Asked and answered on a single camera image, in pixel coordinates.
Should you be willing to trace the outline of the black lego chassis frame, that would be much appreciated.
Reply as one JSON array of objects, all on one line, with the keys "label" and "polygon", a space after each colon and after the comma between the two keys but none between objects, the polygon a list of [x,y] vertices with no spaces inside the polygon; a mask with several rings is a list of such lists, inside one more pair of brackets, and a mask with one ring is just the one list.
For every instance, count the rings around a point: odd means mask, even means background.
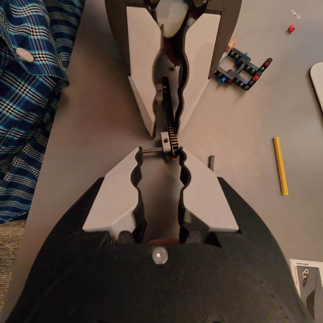
[{"label": "black lego chassis frame", "polygon": [[241,52],[235,48],[236,42],[230,40],[223,53],[220,62],[225,58],[235,61],[236,69],[224,70],[220,65],[216,67],[213,75],[220,80],[222,84],[236,84],[241,89],[248,91],[260,79],[264,71],[270,66],[273,59],[267,58],[260,66],[256,66],[251,62],[248,53]]}]

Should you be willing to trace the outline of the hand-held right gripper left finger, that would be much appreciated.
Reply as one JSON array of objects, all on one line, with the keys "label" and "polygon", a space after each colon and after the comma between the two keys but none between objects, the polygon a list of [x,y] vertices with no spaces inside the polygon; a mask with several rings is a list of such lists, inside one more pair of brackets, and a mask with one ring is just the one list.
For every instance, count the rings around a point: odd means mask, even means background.
[{"label": "hand-held right gripper left finger", "polygon": [[106,231],[112,239],[129,231],[137,243],[143,241],[147,222],[138,188],[142,164],[143,149],[137,147],[105,175],[83,231]]}]

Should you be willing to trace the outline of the lego sticker sheet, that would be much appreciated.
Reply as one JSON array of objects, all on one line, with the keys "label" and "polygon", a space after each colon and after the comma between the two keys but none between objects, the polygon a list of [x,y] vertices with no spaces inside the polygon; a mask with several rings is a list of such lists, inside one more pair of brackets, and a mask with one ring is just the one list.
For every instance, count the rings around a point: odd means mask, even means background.
[{"label": "lego sticker sheet", "polygon": [[313,321],[323,322],[323,263],[290,259],[294,284]]}]

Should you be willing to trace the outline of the black lego gear rack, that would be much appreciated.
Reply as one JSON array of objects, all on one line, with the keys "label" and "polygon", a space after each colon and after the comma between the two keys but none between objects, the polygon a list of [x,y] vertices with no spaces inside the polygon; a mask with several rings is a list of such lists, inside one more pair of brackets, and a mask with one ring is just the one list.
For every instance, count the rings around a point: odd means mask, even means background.
[{"label": "black lego gear rack", "polygon": [[171,147],[170,154],[172,158],[177,158],[177,156],[179,155],[179,144],[178,144],[178,138],[177,138],[177,130],[175,126],[170,84],[169,84],[169,79],[166,76],[162,78],[162,86],[163,86],[163,107],[165,110],[167,131],[168,131],[169,142]]}]

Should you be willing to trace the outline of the yellow lego axle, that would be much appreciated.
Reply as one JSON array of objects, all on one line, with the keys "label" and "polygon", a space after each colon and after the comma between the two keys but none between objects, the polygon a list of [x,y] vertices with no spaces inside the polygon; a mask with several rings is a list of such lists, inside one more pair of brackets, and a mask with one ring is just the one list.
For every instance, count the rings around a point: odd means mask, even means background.
[{"label": "yellow lego axle", "polygon": [[277,167],[278,167],[278,174],[281,186],[281,193],[283,196],[288,196],[288,185],[285,175],[285,167],[283,162],[282,150],[279,137],[273,138],[275,153],[276,153],[276,160],[277,160]]}]

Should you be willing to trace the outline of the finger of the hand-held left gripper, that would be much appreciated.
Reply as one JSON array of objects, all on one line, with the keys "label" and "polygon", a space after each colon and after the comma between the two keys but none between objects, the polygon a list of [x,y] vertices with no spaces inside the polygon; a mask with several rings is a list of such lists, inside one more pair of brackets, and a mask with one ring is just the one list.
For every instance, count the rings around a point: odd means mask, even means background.
[{"label": "finger of the hand-held left gripper", "polygon": [[183,92],[184,109],[178,133],[184,130],[208,85],[220,17],[219,14],[204,13],[188,27],[185,34],[184,53],[188,60],[188,78]]},{"label": "finger of the hand-held left gripper", "polygon": [[126,7],[130,75],[128,76],[144,125],[154,137],[156,86],[154,70],[162,47],[162,31],[143,7]]}]

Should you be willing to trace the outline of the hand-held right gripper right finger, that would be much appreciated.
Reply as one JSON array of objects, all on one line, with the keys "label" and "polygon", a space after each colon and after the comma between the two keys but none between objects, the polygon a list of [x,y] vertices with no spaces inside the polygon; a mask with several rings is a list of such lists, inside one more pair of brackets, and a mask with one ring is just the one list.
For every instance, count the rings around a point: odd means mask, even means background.
[{"label": "hand-held right gripper right finger", "polygon": [[236,233],[239,230],[217,175],[187,148],[179,149],[180,190],[179,241],[185,243],[192,232],[202,240],[212,232]]}]

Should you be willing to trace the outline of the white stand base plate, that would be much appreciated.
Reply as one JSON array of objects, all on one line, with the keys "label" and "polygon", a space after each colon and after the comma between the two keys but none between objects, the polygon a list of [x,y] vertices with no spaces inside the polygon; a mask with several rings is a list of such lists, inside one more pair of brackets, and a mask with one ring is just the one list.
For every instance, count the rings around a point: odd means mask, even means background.
[{"label": "white stand base plate", "polygon": [[323,114],[323,63],[316,63],[309,71],[313,89]]}]

